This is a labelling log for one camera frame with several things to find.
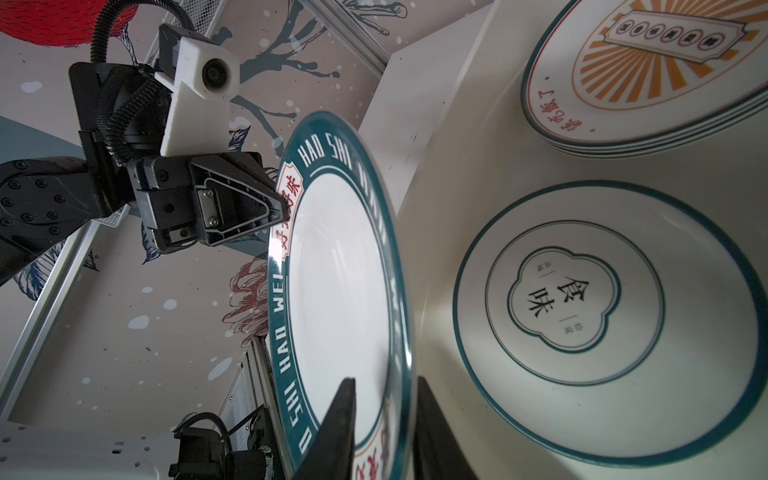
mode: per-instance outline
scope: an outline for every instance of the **red flower illustration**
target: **red flower illustration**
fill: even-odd
[[[107,0],[0,0],[0,31],[19,40],[48,47],[74,47],[91,43],[94,25]],[[136,14],[137,6],[123,12],[112,36]]]
[[[269,329],[266,287],[266,260],[259,257],[243,265],[230,280],[233,292],[230,306],[235,307],[235,310],[221,321],[232,323],[230,329],[233,332],[247,335],[241,344],[243,348],[250,344],[253,337],[266,335]]]

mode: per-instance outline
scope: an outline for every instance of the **cable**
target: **cable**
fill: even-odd
[[[232,434],[234,434],[236,431],[243,428],[243,425],[248,423],[249,420],[251,420],[253,417],[255,417],[259,411],[262,409],[262,407],[259,407],[258,409],[253,410],[251,413],[249,413],[244,419],[240,420],[240,423],[232,427],[232,429],[227,432],[224,436],[225,437],[231,437]]]
[[[91,41],[91,63],[107,62],[109,34],[123,10],[134,5],[154,5],[174,15],[183,28],[194,30],[194,23],[183,8],[173,0],[110,0],[98,14]]]
[[[101,132],[104,135],[104,145],[118,167],[125,166],[137,155],[125,143],[125,129],[142,110],[154,101],[163,88],[163,84],[159,81],[152,77],[147,78],[139,89],[131,95],[131,98],[112,114],[106,128]]]
[[[179,426],[174,429],[174,433],[180,432],[181,429],[185,429],[188,426],[194,425],[200,420],[210,420],[219,430],[219,433],[222,435],[221,439],[224,441],[224,456],[226,457],[228,453],[232,452],[232,442],[230,441],[230,437],[227,434],[227,426],[224,425],[224,422],[222,422],[219,416],[215,413],[202,412],[192,415],[191,417],[182,421]]]

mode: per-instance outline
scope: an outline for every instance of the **plate with teal border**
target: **plate with teal border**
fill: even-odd
[[[401,478],[415,411],[411,326],[389,198],[356,132],[308,115],[276,189],[290,219],[269,246],[270,354],[294,468],[344,378],[356,381],[352,478]]]
[[[739,247],[683,202],[587,180],[514,202],[456,279],[459,351],[533,441],[584,462],[652,466],[717,444],[768,376],[768,306]]]

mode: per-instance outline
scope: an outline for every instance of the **stacked plates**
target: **stacked plates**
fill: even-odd
[[[574,0],[531,56],[523,112],[568,154],[678,147],[766,107],[766,38],[765,2]]]

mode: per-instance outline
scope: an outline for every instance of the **ceramic plate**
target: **ceramic plate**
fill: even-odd
[[[764,2],[574,0],[528,63],[523,111],[562,144],[653,139],[765,92],[766,37]]]
[[[291,218],[270,234],[270,351],[293,464],[353,377],[353,478],[401,478],[415,408],[410,326],[379,174],[354,130],[318,112],[288,142],[277,191]]]
[[[542,445],[657,465],[719,442],[768,374],[760,281],[706,217],[646,187],[528,195],[475,238],[454,326],[475,384]]]

